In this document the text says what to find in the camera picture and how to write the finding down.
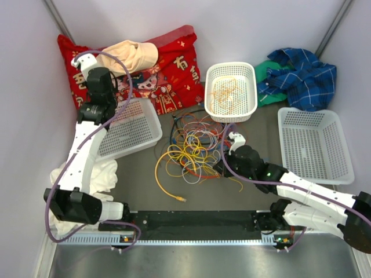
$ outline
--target green cloth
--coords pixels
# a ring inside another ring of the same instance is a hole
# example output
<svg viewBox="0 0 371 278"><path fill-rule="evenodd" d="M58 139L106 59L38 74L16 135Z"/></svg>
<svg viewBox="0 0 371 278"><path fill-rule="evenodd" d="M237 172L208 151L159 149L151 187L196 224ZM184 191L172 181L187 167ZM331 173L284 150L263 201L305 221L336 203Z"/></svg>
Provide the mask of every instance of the green cloth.
<svg viewBox="0 0 371 278"><path fill-rule="evenodd" d="M276 62L273 62L273 61L264 61L262 62L261 64L257 65L255 67L255 78L256 78L256 83L260 83L262 81L264 81L266 78L267 78L267 68L271 68L272 70L280 70L281 68L288 68L288 69L292 69L293 67L292 66L281 66L280 64L276 63ZM262 107L264 105L267 105L267 104L271 104L271 103L277 103L278 101L283 101L285 99L287 99L288 95L287 94L272 94L272 95L269 95L269 94L257 94L257 99L258 99L258 103L257 103L257 106L258 107Z"/></svg>

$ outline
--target red pillow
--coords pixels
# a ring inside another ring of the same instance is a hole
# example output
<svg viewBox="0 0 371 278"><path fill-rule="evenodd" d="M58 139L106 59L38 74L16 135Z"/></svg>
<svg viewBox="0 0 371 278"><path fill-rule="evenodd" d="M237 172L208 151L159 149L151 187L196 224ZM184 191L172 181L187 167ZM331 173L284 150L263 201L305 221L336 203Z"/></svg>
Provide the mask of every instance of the red pillow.
<svg viewBox="0 0 371 278"><path fill-rule="evenodd" d="M203 87L193 46L197 36L192 26L185 25L163 36L150 39L158 48L157 64L143 71L132 73L133 96L151 99L158 115L195 105L203 100ZM68 80L76 108L86 100L87 88L80 71L71 66L78 53L89 50L76 46L63 35L58 44L65 61ZM127 76L118 78L118 101L128 97Z"/></svg>

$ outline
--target robotic arm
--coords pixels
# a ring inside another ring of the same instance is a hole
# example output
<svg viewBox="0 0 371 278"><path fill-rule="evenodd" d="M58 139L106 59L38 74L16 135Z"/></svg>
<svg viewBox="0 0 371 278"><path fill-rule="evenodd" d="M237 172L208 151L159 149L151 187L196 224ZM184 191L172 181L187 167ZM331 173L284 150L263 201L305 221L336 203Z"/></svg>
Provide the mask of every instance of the robotic arm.
<svg viewBox="0 0 371 278"><path fill-rule="evenodd" d="M89 134L115 115L117 106L117 83L114 87L108 68L101 67L91 54L83 55L77 61L73 60L72 65L81 70L86 80L88 101L78 110L75 139L68 160L76 155L79 146ZM109 126L100 129L85 142L63 174L50 203L50 209L58 220L95 224L122 219L124 204L102 202L89 194L94 162L108 128ZM51 189L45 190L45 201L50 191Z"/></svg>
<svg viewBox="0 0 371 278"><path fill-rule="evenodd" d="M233 143L225 158L234 172L250 180L277 182L277 185L255 185L264 193L293 200L279 199L272 204L271 223L277 227L288 224L331 233L344 239L353 248L371 253L370 226L354 213L336 204L350 207L371 220L371 195L365 192L358 196L340 193L306 181L279 165L265 163L257 151L245 145L246 140L239 133L231 132L228 136ZM219 161L214 169L225 177L232 176L224 167L223 161ZM294 185L296 188L279 183ZM316 197L316 194L326 196L329 200Z"/></svg>

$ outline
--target white cloth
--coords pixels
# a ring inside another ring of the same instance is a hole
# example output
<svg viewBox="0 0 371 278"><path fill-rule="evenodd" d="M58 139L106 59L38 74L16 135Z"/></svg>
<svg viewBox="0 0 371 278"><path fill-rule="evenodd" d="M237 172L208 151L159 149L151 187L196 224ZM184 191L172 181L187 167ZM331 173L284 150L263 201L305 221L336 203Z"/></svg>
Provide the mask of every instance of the white cloth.
<svg viewBox="0 0 371 278"><path fill-rule="evenodd" d="M65 164L66 163L63 163L59 168L54 169L50 173L50 181L52 184L56 181ZM116 160L106 160L95 163L90 178L90 195L102 201L113 201L114 198L112 196L99 192L111 192L111 189L115 188L117 182L116 170ZM57 228L58 235L65 235L72 230L74 226L82 225L74 222L59 221L50 210L49 223L51 226L54 225Z"/></svg>

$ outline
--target rectangular basket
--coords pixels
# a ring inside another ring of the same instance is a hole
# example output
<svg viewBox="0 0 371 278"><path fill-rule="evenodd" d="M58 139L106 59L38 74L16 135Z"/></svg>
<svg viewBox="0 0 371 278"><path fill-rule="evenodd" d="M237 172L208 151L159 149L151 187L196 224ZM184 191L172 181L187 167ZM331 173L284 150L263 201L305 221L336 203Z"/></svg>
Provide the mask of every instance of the rectangular basket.
<svg viewBox="0 0 371 278"><path fill-rule="evenodd" d="M283 166L318 184L351 184L353 166L337 114L330 110L278 111Z"/></svg>
<svg viewBox="0 0 371 278"><path fill-rule="evenodd" d="M124 101L117 105L118 111ZM162 137L161 124L151 101L133 98L114 120L99 147L96 161L116 159L156 145Z"/></svg>
<svg viewBox="0 0 371 278"><path fill-rule="evenodd" d="M215 122L244 122L256 108L255 71L250 64L220 63L208 69L205 110Z"/></svg>

